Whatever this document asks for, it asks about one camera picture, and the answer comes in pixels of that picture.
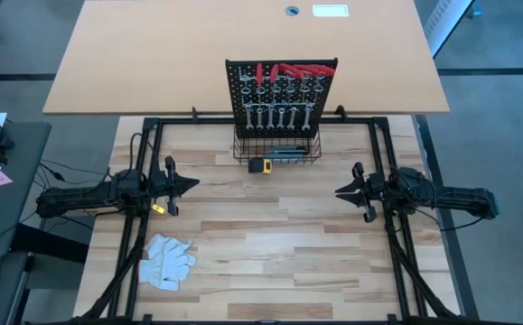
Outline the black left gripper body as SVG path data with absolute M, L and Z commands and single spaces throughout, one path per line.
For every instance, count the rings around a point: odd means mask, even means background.
M 150 170 L 150 193 L 155 200 L 161 197 L 167 197 L 167 213 L 171 216 L 178 216 L 179 209 L 176 204 L 177 190 L 174 179 L 176 170 L 172 156 L 166 156 L 164 158 L 164 164 L 165 170 L 162 171 L 158 160 L 154 159 L 152 161 L 152 168 Z

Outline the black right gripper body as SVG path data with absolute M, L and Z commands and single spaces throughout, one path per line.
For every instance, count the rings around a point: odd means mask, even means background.
M 365 207 L 363 218 L 366 223 L 372 223 L 378 216 L 376 208 L 371 201 L 376 200 L 382 203 L 385 214 L 391 217 L 397 215 L 396 210 L 391 207 L 389 198 L 390 184 L 397 179 L 396 167 L 390 167 L 388 179 L 381 172 L 374 172 L 366 179 L 364 177 L 364 167 L 361 162 L 356 162 L 351 169 L 355 181 L 360 181 L 358 186 L 359 206 Z

